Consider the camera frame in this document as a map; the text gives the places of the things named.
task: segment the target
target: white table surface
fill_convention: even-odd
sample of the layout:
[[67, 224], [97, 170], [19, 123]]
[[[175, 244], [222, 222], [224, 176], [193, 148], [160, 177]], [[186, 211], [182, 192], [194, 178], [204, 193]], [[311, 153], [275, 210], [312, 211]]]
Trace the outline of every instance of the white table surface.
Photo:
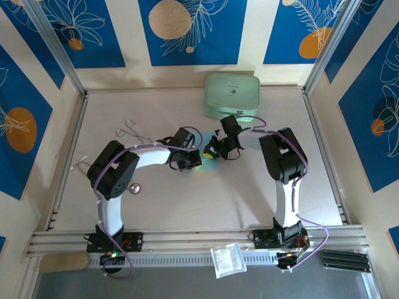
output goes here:
[[[174, 135], [181, 126], [216, 130], [220, 122], [203, 115], [203, 99], [203, 88], [90, 94], [72, 164], [83, 156], [91, 164], [111, 140], [126, 146], [138, 143], [128, 135], [115, 136], [130, 119], [153, 140]], [[262, 88], [257, 115], [267, 121], [270, 130], [292, 128], [308, 157], [310, 172], [299, 192], [300, 215], [321, 224], [342, 224], [300, 90]], [[126, 191], [122, 197], [125, 229], [271, 226], [276, 187], [262, 153], [246, 149], [238, 160], [218, 163], [215, 170], [183, 173], [167, 165], [138, 169], [134, 181], [140, 183], [141, 192]], [[77, 168], [70, 170], [54, 230], [94, 230], [96, 200], [84, 174]]]

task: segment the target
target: gray floor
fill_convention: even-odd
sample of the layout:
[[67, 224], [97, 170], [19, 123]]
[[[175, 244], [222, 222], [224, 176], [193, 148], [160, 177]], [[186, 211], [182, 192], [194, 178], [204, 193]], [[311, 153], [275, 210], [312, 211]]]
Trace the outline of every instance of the gray floor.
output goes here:
[[248, 267], [216, 279], [213, 267], [137, 268], [127, 281], [105, 278], [99, 269], [40, 274], [35, 299], [358, 299], [368, 298], [357, 272], [323, 269], [311, 258], [293, 273], [275, 266]]

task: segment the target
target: small yellow object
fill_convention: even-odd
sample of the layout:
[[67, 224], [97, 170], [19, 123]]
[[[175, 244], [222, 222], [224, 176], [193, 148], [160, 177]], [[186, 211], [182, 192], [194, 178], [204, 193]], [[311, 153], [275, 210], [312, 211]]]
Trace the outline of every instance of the small yellow object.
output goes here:
[[206, 159], [213, 159], [213, 157], [210, 154], [203, 154], [204, 158]]

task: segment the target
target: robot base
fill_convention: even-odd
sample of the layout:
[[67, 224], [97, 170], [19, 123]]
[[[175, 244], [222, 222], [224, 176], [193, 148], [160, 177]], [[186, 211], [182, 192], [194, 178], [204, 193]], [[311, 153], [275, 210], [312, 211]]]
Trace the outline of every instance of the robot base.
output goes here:
[[273, 218], [274, 227], [272, 229], [256, 229], [252, 231], [255, 249], [271, 249], [281, 251], [277, 253], [279, 259], [278, 267], [288, 269], [298, 261], [298, 249], [302, 254], [309, 249], [309, 241], [306, 229], [299, 221], [291, 227], [281, 227]]
[[[142, 251], [142, 232], [123, 232], [123, 228], [121, 228], [112, 237], [126, 252]], [[100, 265], [117, 265], [125, 261], [125, 257], [98, 225], [95, 226], [95, 232], [87, 234], [85, 239], [87, 240], [86, 251], [88, 253], [104, 253], [100, 258]], [[105, 271], [109, 274], [117, 273], [120, 270], [121, 268], [105, 268]]]

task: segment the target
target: mint green case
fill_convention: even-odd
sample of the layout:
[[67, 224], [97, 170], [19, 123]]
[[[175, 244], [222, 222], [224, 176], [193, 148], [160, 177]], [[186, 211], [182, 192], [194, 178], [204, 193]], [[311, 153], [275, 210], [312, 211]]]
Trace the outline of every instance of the mint green case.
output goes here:
[[204, 114], [217, 119], [228, 115], [255, 116], [259, 108], [259, 89], [256, 77], [211, 73], [206, 80]]

